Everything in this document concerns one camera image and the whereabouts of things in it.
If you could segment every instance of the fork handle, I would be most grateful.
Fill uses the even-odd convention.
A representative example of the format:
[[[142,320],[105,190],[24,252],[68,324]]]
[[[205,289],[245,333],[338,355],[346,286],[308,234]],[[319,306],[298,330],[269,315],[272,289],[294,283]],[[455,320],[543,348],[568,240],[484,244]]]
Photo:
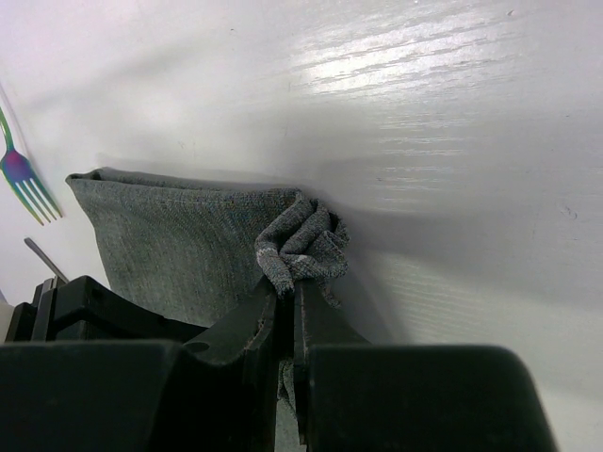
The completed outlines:
[[[7,143],[7,152],[14,151],[15,146],[12,142],[12,133],[8,128],[7,117],[4,116],[4,111],[0,107],[0,128],[2,128],[2,134],[4,135],[4,141]]]

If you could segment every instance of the folded cloth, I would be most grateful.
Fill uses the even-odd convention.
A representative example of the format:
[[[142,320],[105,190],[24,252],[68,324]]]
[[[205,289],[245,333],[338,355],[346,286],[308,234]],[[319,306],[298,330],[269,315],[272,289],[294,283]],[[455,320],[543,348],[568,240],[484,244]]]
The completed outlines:
[[[263,274],[279,296],[347,270],[345,224],[297,188],[229,190],[115,169],[67,178],[88,215],[111,290],[183,322],[211,326]]]

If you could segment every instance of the fork head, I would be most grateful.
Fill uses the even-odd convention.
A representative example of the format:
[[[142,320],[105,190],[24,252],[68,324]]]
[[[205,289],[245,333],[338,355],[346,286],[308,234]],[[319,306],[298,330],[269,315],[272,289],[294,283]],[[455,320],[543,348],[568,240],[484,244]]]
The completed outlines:
[[[0,160],[0,170],[19,201],[39,224],[44,225],[42,219],[50,223],[57,217],[62,218],[57,204],[31,168],[29,161],[14,148],[9,149]]]

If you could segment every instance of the iridescent fork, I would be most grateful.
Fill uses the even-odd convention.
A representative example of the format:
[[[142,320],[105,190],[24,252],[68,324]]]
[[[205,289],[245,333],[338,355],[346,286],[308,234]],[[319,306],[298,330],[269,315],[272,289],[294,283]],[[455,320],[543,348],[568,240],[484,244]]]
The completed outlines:
[[[40,213],[49,223],[57,216],[62,217],[57,204],[53,201],[50,193],[41,183],[36,172],[31,168],[29,160],[23,157],[15,149],[12,142],[12,134],[8,128],[7,118],[0,108],[0,126],[4,135],[4,141],[7,143],[7,152],[0,160],[0,170],[4,172],[10,188],[17,195],[17,198],[25,206],[31,215],[42,226],[44,222],[40,218]]]

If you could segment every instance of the cloth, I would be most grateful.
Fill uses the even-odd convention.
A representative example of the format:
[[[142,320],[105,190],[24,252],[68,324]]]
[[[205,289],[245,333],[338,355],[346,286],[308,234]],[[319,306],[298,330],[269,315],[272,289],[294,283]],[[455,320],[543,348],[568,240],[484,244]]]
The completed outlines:
[[[66,182],[94,227],[111,290],[168,318],[208,327],[263,274],[284,296],[297,280],[327,288],[347,270],[345,224],[297,188],[216,189],[115,169]]]

